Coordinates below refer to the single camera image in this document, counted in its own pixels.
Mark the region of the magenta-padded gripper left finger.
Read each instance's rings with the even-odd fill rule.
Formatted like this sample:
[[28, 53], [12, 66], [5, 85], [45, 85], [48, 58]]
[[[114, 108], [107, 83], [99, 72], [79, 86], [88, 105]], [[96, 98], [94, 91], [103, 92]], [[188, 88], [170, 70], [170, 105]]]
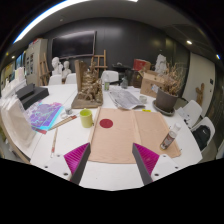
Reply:
[[65, 155], [55, 155], [43, 166], [43, 169], [78, 185], [90, 152], [90, 144], [83, 144]]

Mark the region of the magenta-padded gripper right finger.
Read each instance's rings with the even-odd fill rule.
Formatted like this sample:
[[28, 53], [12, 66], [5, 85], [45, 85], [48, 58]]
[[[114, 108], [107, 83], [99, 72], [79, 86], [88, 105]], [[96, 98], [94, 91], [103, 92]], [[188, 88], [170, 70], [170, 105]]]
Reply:
[[144, 185], [159, 180], [180, 169], [179, 165], [167, 154], [158, 155], [137, 143], [133, 144], [132, 153]]

